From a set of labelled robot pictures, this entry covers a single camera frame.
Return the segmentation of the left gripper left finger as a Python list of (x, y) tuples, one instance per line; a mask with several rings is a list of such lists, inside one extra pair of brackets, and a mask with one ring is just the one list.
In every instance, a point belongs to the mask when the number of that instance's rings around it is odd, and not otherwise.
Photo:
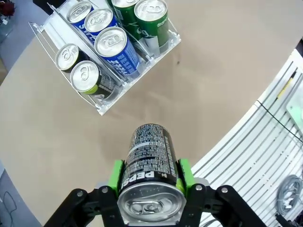
[(121, 172), (124, 166), (123, 160), (115, 161), (108, 184), (95, 188), (89, 193), (84, 189), (72, 190), (45, 226), (86, 227), (95, 216), (100, 215), (105, 227), (124, 227), (125, 224), (117, 205)]

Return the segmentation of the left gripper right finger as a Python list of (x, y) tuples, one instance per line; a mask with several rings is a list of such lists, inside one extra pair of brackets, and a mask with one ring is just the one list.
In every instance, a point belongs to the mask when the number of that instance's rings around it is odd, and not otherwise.
[(197, 183), (187, 159), (176, 163), (186, 193), (178, 227), (198, 227), (203, 213), (210, 213), (223, 227), (261, 227), (263, 221), (230, 185), (216, 190)]

